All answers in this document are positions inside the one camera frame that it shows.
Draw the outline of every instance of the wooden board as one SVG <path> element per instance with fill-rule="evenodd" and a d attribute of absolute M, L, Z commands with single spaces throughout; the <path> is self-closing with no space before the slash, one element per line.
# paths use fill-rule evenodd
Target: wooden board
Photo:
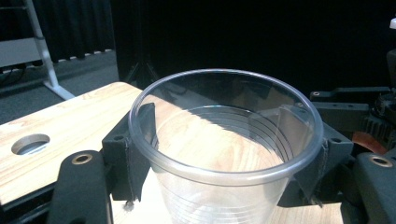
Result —
<path fill-rule="evenodd" d="M 59 165 L 68 155 L 99 150 L 101 141 L 130 110 L 141 92 L 117 82 L 0 126 L 0 202 L 9 203 L 56 181 Z M 50 141 L 40 152 L 15 155 L 11 148 L 22 137 L 46 134 Z M 141 203 L 134 209 L 112 202 L 116 223 L 170 223 L 155 175 L 150 172 Z M 339 204 L 278 207 L 270 223 L 342 223 Z"/>

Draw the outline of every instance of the wooden table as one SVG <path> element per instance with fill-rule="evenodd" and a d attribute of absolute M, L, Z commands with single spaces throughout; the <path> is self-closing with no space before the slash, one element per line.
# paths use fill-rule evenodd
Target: wooden table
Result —
<path fill-rule="evenodd" d="M 141 90 L 122 82 L 80 95 L 0 126 L 0 202 L 9 203 L 56 181 L 68 155 L 100 150 L 102 139 L 130 110 Z M 46 147 L 32 155 L 16 155 L 12 146 L 26 135 L 49 137 Z M 150 171 L 141 203 L 124 209 L 112 202 L 116 223 L 171 223 L 156 178 Z M 339 203 L 294 208 L 277 207 L 270 223 L 342 223 Z"/>

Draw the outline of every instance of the gray carpet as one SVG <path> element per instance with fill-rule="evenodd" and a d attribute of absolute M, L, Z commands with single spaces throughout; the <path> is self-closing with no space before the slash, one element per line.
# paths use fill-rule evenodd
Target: gray carpet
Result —
<path fill-rule="evenodd" d="M 114 51 L 55 63 L 54 68 L 59 84 L 76 96 L 119 80 Z M 22 70 L 14 71 L 9 83 L 0 86 L 0 124 L 63 101 L 42 84 L 47 77 L 42 66 L 28 67 L 21 74 Z"/>

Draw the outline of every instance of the clear plastic cup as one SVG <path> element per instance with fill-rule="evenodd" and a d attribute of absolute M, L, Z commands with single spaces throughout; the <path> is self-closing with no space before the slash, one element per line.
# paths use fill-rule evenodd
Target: clear plastic cup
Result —
<path fill-rule="evenodd" d="M 230 69 L 158 80 L 135 100 L 129 127 L 174 223 L 265 223 L 323 138 L 299 91 Z"/>

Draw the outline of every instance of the cup rim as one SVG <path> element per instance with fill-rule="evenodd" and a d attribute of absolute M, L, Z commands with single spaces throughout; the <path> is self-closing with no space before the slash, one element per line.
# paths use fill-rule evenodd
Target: cup rim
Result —
<path fill-rule="evenodd" d="M 142 101 L 145 99 L 148 93 L 150 93 L 156 87 L 162 85 L 164 82 L 179 77 L 193 76 L 204 73 L 239 74 L 251 77 L 258 77 L 267 81 L 271 81 L 297 96 L 297 98 L 311 112 L 314 122 L 313 135 L 305 150 L 303 150 L 295 158 L 283 162 L 277 166 L 246 172 L 223 172 L 194 167 L 173 160 L 172 158 L 169 158 L 162 154 L 160 151 L 156 150 L 144 139 L 139 127 L 140 121 L 137 117 L 137 112 Z M 171 76 L 161 78 L 156 82 L 152 83 L 147 88 L 145 88 L 135 99 L 132 105 L 132 109 L 129 113 L 128 126 L 131 135 L 130 144 L 134 144 L 137 147 L 139 152 L 150 161 L 151 166 L 155 166 L 157 169 L 161 168 L 165 172 L 169 172 L 173 175 L 178 175 L 191 181 L 228 187 L 260 185 L 283 178 L 290 178 L 292 175 L 305 168 L 305 166 L 308 165 L 318 155 L 320 147 L 322 145 L 324 132 L 323 123 L 316 108 L 301 92 L 297 91 L 291 85 L 274 77 L 269 77 L 259 73 L 223 68 L 190 70 L 187 72 L 176 73 Z"/>

